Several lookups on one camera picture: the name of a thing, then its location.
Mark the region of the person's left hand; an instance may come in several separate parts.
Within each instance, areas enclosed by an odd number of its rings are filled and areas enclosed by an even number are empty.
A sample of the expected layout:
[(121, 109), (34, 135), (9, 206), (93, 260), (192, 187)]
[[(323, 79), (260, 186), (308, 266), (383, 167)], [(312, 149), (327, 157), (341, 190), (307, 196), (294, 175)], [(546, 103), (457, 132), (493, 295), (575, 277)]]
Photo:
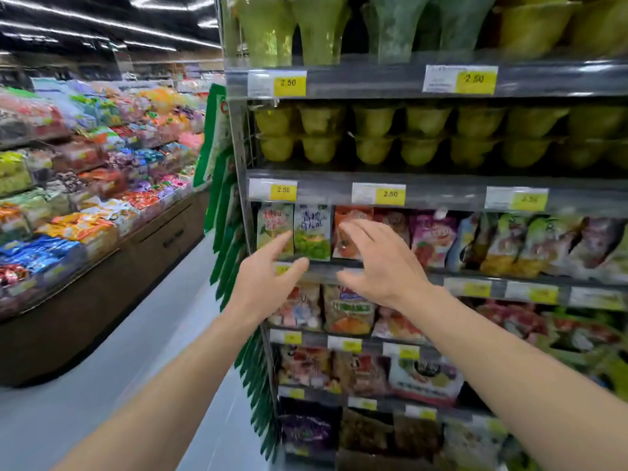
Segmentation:
[(292, 235), (285, 232), (242, 261), (224, 309), (226, 316), (239, 324), (258, 326), (286, 301), (288, 295), (282, 294), (284, 272), (277, 272), (276, 260), (292, 242)]

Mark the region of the person's right hand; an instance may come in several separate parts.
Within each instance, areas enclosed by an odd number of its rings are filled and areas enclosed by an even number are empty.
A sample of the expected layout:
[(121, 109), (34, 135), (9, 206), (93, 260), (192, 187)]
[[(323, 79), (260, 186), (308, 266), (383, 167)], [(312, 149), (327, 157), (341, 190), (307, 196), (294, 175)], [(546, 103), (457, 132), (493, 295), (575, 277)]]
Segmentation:
[(425, 310), (442, 292), (428, 280), (410, 247), (388, 225), (358, 219), (340, 226), (357, 245), (362, 269), (374, 276), (371, 302), (412, 316)]

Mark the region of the green orange snack packet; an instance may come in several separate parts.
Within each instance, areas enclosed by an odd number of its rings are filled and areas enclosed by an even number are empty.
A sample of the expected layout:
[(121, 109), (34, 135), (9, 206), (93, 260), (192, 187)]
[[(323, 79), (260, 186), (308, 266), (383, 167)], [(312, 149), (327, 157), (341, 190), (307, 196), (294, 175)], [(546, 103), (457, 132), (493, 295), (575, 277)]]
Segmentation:
[(346, 335), (370, 334), (375, 303), (341, 285), (323, 285), (325, 330)]

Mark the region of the green grape candy packet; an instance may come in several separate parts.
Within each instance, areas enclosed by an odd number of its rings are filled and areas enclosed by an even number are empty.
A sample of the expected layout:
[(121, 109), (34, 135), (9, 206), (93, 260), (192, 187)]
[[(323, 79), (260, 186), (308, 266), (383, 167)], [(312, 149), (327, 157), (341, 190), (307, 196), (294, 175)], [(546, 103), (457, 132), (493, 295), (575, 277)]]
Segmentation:
[(296, 204), (293, 217), (294, 256), (330, 261), (333, 206)]

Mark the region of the green white snack packet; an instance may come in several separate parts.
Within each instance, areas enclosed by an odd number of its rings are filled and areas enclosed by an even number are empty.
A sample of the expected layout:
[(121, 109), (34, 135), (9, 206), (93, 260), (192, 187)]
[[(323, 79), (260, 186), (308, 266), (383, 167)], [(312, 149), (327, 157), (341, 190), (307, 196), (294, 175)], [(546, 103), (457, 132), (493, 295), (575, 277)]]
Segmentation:
[(257, 213), (257, 250), (285, 232), (293, 232), (293, 227), (294, 204), (262, 203)]

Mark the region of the red pink candy packet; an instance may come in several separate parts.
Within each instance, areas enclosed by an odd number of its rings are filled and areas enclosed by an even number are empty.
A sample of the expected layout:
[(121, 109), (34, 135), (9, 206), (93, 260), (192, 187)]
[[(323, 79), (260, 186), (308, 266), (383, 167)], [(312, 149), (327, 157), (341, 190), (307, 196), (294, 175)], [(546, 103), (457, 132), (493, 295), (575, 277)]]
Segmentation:
[(406, 316), (385, 306), (378, 309), (372, 337), (412, 343), (429, 343), (428, 337), (415, 327)]

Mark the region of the red fruit snack packet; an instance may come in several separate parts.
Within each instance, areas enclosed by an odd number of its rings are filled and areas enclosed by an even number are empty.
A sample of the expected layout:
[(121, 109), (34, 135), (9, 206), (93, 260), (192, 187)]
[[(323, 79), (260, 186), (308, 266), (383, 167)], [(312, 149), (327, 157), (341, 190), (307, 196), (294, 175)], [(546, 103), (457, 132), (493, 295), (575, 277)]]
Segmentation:
[(410, 224), (404, 210), (397, 208), (375, 208), (373, 220), (388, 225), (407, 246), (411, 245)]

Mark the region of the pink fruit snack packet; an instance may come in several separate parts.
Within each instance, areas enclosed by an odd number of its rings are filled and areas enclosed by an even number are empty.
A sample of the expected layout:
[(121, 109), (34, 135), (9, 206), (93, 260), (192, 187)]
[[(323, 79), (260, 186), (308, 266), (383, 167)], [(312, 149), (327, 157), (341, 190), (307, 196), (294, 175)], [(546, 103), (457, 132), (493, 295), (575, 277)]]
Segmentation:
[(435, 218), (433, 212), (410, 216), (411, 251), (425, 268), (442, 269), (455, 242), (459, 221), (456, 217)]

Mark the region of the brown red snack packet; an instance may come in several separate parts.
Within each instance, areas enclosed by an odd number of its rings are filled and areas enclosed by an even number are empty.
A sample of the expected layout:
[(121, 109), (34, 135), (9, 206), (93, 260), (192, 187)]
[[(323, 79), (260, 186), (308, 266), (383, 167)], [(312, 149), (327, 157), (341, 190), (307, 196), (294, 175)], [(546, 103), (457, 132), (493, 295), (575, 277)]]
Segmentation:
[(388, 393), (386, 361), (381, 357), (335, 352), (333, 370), (344, 394), (370, 397)]

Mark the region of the hanging strip of green packets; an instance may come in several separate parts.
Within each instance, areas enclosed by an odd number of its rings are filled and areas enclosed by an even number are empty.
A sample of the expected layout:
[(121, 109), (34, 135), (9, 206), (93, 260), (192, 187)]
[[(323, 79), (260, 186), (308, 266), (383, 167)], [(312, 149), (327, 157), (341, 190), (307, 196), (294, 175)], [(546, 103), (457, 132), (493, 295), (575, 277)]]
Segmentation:
[[(253, 247), (253, 220), (243, 181), (250, 138), (233, 139), (226, 87), (213, 84), (207, 97), (205, 140), (200, 149), (193, 186), (208, 183), (209, 204), (203, 222), (205, 234), (214, 235), (217, 255), (210, 274), (216, 300), (224, 311), (234, 298), (239, 267)], [(260, 454), (275, 464), (280, 447), (276, 396), (270, 377), (271, 351), (260, 326), (247, 339), (235, 359), (252, 412), (251, 425), (261, 439)]]

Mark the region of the brown dried fruit packet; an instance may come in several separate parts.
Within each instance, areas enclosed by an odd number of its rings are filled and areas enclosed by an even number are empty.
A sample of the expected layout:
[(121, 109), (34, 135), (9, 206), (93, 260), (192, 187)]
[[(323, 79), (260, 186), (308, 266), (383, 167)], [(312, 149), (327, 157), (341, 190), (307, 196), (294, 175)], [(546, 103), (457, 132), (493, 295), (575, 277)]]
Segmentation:
[(378, 420), (370, 414), (364, 414), (351, 408), (343, 408), (339, 448), (368, 454), (385, 454), (392, 450), (390, 439), (394, 427)]
[(434, 420), (393, 415), (397, 453), (405, 458), (432, 462), (442, 447), (442, 426)]

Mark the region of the purple dark snack packet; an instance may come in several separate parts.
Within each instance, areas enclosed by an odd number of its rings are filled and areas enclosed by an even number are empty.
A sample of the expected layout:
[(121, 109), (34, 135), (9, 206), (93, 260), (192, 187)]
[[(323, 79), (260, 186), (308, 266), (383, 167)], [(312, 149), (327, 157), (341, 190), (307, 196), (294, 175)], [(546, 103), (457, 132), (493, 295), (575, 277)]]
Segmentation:
[(278, 410), (285, 445), (310, 451), (339, 448), (341, 407), (282, 397)]

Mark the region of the pale green snack packet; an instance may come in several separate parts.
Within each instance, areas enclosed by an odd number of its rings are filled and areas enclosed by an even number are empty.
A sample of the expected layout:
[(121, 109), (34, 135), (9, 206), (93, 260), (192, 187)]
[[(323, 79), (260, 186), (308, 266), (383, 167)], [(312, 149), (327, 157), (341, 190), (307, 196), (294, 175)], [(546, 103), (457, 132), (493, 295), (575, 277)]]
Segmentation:
[(444, 458), (462, 471), (498, 471), (509, 432), (496, 418), (476, 417), (444, 423)]

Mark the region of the pile of red green packets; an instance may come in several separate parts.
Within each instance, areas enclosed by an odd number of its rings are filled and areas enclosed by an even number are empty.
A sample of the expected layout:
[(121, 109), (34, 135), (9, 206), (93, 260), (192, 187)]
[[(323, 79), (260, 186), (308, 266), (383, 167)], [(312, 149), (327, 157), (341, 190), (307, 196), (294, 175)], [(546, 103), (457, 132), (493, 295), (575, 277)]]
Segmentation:
[(495, 299), (462, 301), (628, 403), (628, 312)]

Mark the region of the row of tall green jelly packs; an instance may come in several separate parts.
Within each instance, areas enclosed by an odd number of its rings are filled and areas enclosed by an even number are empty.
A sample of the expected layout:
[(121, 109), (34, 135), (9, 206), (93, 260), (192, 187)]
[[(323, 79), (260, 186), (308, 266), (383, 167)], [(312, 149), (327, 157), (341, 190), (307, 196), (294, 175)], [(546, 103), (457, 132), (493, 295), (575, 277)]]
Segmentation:
[(339, 64), (366, 51), (379, 64), (416, 53), (493, 51), (535, 60), (628, 54), (628, 0), (222, 0), (229, 56), (253, 68)]

